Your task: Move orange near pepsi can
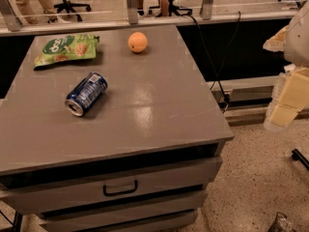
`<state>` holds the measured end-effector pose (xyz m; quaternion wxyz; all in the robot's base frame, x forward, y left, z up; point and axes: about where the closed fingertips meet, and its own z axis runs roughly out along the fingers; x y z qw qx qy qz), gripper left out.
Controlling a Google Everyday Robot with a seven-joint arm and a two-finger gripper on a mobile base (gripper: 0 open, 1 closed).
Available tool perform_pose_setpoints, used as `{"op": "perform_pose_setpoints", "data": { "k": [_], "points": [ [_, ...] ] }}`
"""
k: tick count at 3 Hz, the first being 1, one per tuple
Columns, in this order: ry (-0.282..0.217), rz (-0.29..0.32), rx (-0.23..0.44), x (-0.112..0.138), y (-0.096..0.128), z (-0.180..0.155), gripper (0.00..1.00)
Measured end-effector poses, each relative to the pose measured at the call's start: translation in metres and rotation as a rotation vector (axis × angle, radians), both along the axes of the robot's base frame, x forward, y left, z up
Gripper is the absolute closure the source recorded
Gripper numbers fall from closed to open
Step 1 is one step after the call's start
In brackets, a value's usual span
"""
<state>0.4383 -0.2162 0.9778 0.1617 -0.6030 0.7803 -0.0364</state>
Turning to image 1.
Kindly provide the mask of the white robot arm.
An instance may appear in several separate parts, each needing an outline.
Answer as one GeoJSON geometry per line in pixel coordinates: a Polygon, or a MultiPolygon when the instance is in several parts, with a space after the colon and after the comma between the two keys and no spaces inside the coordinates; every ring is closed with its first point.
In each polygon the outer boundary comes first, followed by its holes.
{"type": "Polygon", "coordinates": [[[282,51],[290,65],[284,67],[272,90],[264,127],[285,129],[309,104],[309,3],[306,2],[290,23],[266,40],[263,49],[282,51]]]}

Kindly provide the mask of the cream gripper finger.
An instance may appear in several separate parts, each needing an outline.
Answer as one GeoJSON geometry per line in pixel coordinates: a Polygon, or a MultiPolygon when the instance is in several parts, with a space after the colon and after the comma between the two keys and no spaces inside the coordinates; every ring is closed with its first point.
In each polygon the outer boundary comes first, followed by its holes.
{"type": "Polygon", "coordinates": [[[309,69],[296,67],[280,73],[271,97],[264,127],[268,131],[281,131],[309,105],[309,69]]]}
{"type": "Polygon", "coordinates": [[[283,51],[285,46],[287,27],[280,29],[274,36],[269,38],[263,44],[263,49],[278,52],[283,51]]]}

